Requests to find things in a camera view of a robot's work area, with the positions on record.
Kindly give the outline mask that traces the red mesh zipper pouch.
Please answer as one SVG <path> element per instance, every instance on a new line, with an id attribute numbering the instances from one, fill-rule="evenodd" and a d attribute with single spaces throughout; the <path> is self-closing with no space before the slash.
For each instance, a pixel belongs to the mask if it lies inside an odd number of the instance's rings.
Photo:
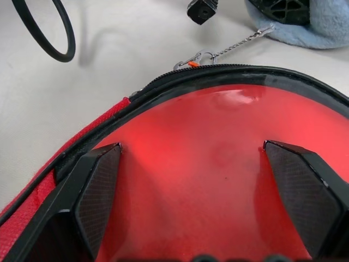
<path id="1" fill-rule="evenodd" d="M 288 69 L 223 64 L 185 68 L 166 73 L 130 97 L 124 98 L 97 118 L 68 141 L 39 170 L 30 184 L 0 217 L 0 262 L 4 262 L 5 256 L 44 200 L 71 173 L 77 161 L 91 150 L 104 147 L 100 145 L 101 141 L 117 128 L 158 105 L 163 98 L 176 98 L 192 91 L 230 84 L 262 85 L 289 91 L 318 102 L 349 119 L 349 97 L 314 78 Z M 312 258 L 310 255 L 308 258 L 291 258 L 275 253 L 260 260 L 247 258 L 221 260 L 210 254 L 199 254 L 187 261 L 161 258 L 121 259 L 116 262 L 349 262 L 349 259 Z"/>

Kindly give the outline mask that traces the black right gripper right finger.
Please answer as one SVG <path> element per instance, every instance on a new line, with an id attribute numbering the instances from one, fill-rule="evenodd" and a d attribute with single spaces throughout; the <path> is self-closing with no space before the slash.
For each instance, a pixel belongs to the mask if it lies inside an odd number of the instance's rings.
<path id="1" fill-rule="evenodd" d="M 349 183 L 313 151 L 272 140 L 263 148 L 309 255 L 349 259 Z"/>

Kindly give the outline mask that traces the blue grey plush keychain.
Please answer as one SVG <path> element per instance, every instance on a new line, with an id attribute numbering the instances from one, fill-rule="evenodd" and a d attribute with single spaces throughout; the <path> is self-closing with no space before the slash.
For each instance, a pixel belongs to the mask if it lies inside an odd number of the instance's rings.
<path id="1" fill-rule="evenodd" d="M 310 0 L 310 23 L 305 26 L 286 25 L 271 20 L 245 0 L 249 16 L 257 30 L 245 39 L 217 52 L 201 50 L 187 61 L 180 61 L 174 70 L 200 66 L 201 59 L 209 56 L 211 64 L 222 55 L 261 37 L 307 49 L 336 49 L 349 46 L 349 0 Z"/>

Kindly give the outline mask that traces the red object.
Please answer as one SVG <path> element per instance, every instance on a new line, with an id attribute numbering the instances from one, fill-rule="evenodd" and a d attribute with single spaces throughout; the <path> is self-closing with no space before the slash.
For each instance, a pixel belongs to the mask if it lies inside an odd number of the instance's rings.
<path id="1" fill-rule="evenodd" d="M 163 98 L 117 128 L 100 143 L 118 142 L 123 153 L 96 262 L 308 258 L 266 140 L 316 152 L 349 182 L 349 119 L 274 87 L 230 84 Z"/>

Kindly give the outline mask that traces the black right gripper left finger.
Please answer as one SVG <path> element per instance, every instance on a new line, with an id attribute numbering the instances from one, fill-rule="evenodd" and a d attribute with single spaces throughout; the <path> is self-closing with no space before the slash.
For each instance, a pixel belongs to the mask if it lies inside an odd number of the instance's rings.
<path id="1" fill-rule="evenodd" d="M 47 196 L 4 262 L 95 262 L 116 191 L 120 144 L 91 150 Z"/>

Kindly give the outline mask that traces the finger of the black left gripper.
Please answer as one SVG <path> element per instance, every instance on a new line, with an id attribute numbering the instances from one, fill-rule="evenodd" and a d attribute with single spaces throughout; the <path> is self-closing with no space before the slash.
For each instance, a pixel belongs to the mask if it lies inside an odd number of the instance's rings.
<path id="1" fill-rule="evenodd" d="M 310 0 L 249 0 L 267 18 L 286 25 L 310 23 Z"/>
<path id="2" fill-rule="evenodd" d="M 218 0 L 191 0 L 187 7 L 187 16 L 198 25 L 202 25 L 216 14 Z"/>

